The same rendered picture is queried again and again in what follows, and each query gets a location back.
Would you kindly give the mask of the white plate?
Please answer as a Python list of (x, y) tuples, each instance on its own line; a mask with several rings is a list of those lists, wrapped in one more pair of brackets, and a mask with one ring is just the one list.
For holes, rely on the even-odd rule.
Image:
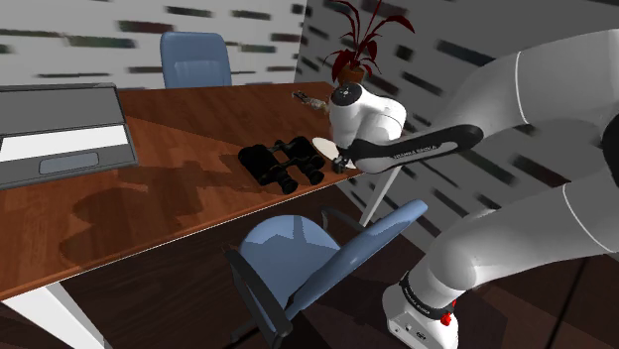
[(312, 145), (332, 163), (340, 157), (336, 144), (328, 139), (315, 137), (311, 140)]

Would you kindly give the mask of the black binoculars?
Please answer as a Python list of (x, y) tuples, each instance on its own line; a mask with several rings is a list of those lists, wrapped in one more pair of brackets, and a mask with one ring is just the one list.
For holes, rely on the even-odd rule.
[(277, 140), (273, 147), (257, 144), (243, 148), (238, 160), (260, 185), (276, 182), (283, 194), (294, 192), (299, 185), (289, 175), (289, 167), (297, 167), (311, 185), (324, 178), (320, 170), (325, 160), (304, 136), (295, 137), (290, 143)]

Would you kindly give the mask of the small mottled grey tool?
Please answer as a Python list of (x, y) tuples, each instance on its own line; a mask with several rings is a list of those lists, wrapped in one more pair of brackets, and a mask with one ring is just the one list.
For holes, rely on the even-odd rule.
[(303, 104), (310, 106), (314, 110), (320, 110), (325, 114), (329, 112), (326, 102), (317, 98), (309, 97), (302, 91), (293, 92), (292, 96), (298, 98)]

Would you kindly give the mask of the red potted plant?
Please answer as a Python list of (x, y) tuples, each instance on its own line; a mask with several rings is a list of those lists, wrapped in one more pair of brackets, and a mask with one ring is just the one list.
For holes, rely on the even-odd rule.
[(333, 82), (337, 81), (339, 84), (342, 84), (344, 82), (342, 74), (346, 70), (350, 73), (356, 70), (362, 71), (369, 76), (371, 76), (375, 70), (381, 72), (380, 67), (376, 63), (376, 57), (378, 55), (378, 44), (376, 39), (380, 37), (378, 30), (384, 25), (388, 23), (397, 23), (411, 33), (416, 32), (412, 23), (407, 19), (406, 13), (402, 11), (391, 11), (377, 24), (374, 24), (381, 13), (383, 0), (377, 0), (372, 11), (372, 16), (364, 31), (361, 30), (359, 10), (353, 4), (346, 0), (328, 0), (328, 2), (343, 5), (349, 10), (349, 13), (338, 10), (338, 13), (342, 14), (350, 23), (350, 31), (342, 35), (341, 39), (349, 37), (353, 44), (351, 49), (332, 52), (323, 59), (322, 62), (326, 63), (328, 58), (335, 57), (331, 67), (331, 79)]

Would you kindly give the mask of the wooden desk with white legs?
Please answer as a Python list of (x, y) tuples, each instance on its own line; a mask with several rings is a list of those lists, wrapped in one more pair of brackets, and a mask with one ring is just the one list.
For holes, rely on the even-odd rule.
[(0, 191), (0, 349), (67, 349), (2, 303), (59, 282), (113, 349), (227, 349), (248, 318), (224, 250), (278, 214), (359, 218), (355, 173), (259, 185), (238, 151), (325, 136), (289, 84), (125, 90), (135, 167)]

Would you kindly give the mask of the grey laptop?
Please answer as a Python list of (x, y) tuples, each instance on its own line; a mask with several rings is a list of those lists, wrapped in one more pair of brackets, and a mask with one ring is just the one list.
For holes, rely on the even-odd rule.
[(138, 164), (115, 84), (0, 86), (0, 190)]

